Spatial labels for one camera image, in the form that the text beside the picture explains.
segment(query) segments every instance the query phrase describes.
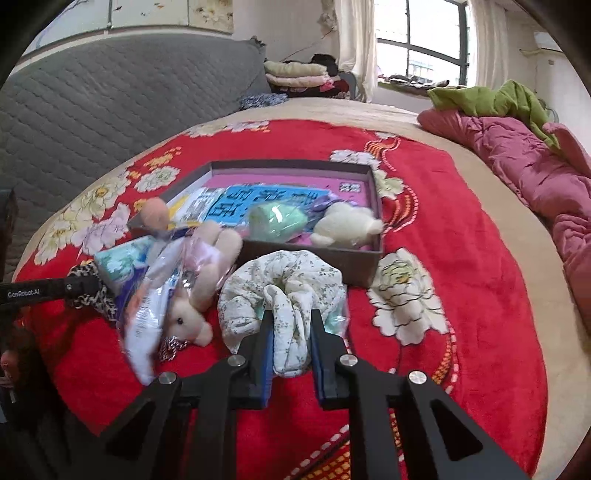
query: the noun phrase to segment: beige bed cover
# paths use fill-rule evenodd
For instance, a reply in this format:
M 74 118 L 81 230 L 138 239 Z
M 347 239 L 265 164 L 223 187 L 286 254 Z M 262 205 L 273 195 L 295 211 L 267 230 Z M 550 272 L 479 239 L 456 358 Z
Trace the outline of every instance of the beige bed cover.
M 210 123 L 272 119 L 319 120 L 395 133 L 445 150 L 453 157 L 458 172 L 497 225 L 527 285 L 544 354 L 549 394 L 544 448 L 534 479 L 556 480 L 591 425 L 591 341 L 584 331 L 564 279 L 562 262 L 545 227 L 474 153 L 425 132 L 412 112 L 346 100 L 301 98 L 269 108 L 237 112 Z M 109 175 L 123 170 L 134 160 Z M 31 239 L 16 272 L 33 253 L 50 222 L 51 219 Z

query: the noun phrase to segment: pile of clothes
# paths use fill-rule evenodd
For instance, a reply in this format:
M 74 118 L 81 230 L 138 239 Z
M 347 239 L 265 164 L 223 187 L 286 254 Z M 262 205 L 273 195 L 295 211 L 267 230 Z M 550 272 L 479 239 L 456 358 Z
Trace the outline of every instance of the pile of clothes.
M 316 54 L 310 63 L 266 61 L 265 71 L 273 93 L 285 93 L 289 98 L 351 98 L 349 84 L 339 76 L 331 55 Z

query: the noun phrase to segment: person's hand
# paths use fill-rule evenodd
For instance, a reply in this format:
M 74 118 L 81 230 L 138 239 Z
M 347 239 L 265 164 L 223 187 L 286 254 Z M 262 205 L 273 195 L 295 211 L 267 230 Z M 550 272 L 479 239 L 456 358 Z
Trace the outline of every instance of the person's hand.
M 6 350 L 0 356 L 0 368 L 4 371 L 4 376 L 0 377 L 0 387 L 14 388 L 18 382 L 18 353 L 15 350 Z

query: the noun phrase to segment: floral quilt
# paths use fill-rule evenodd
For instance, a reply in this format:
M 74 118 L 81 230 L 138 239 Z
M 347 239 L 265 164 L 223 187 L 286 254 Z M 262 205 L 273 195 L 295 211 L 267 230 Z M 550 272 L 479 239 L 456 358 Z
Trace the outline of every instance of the floral quilt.
M 61 277 L 130 238 L 126 223 L 150 197 L 209 161 L 337 161 L 374 170 L 384 212 L 384 257 L 368 290 L 349 288 L 349 349 L 377 368 L 428 373 L 532 474 L 543 443 L 547 389 L 517 263 L 443 151 L 387 132 L 277 120 L 199 125 L 105 177 L 54 218 L 17 280 Z M 215 339 L 160 366 L 185 377 L 228 355 Z M 114 328 L 62 301 L 32 308 L 60 395 L 99 433 L 141 391 Z M 391 413 L 404 473 L 404 439 Z M 349 480 L 348 418 L 323 412 L 311 373 L 276 378 L 269 408 L 241 412 L 238 478 Z

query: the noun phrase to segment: gray quilted mattress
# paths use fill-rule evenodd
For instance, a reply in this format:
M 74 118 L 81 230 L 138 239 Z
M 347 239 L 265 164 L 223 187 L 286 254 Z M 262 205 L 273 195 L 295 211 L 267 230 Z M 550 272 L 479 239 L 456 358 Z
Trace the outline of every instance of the gray quilted mattress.
M 56 211 L 129 158 L 269 92 L 264 46 L 195 34 L 106 38 L 50 55 L 0 90 L 0 188 L 20 208 L 9 278 Z

